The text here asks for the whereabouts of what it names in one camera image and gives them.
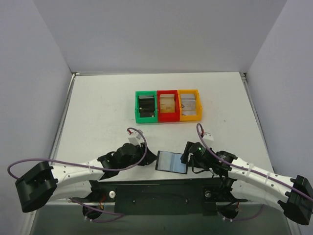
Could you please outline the black leather card holder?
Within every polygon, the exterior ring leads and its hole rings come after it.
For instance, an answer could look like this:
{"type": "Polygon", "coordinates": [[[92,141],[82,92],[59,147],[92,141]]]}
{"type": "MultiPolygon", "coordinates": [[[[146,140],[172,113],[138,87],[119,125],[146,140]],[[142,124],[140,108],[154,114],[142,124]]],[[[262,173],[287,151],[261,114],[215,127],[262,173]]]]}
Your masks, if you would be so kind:
{"type": "Polygon", "coordinates": [[[187,174],[187,165],[186,163],[181,162],[181,157],[181,153],[158,151],[155,170],[177,174],[187,174]]]}

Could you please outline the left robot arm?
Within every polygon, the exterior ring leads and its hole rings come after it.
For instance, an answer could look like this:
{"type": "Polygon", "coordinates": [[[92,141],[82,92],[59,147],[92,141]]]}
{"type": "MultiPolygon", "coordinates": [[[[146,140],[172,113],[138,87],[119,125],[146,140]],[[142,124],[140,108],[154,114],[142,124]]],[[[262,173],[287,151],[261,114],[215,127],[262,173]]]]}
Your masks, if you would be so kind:
{"type": "Polygon", "coordinates": [[[112,178],[131,166],[146,166],[157,156],[146,144],[125,143],[116,151],[82,164],[42,161],[16,180],[15,186],[23,212],[32,212],[53,199],[87,198],[94,202],[101,190],[92,181],[112,178]]]}

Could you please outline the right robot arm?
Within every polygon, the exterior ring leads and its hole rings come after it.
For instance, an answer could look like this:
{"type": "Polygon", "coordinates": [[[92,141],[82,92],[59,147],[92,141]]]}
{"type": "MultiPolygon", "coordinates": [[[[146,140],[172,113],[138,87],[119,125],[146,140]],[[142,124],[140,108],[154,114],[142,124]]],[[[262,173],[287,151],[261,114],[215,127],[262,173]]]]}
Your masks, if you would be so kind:
{"type": "Polygon", "coordinates": [[[214,152],[200,142],[187,142],[180,158],[183,164],[210,171],[223,178],[219,196],[255,201],[281,210],[291,221],[309,225],[313,214],[313,187],[304,176],[282,176],[256,167],[236,155],[214,152]]]}

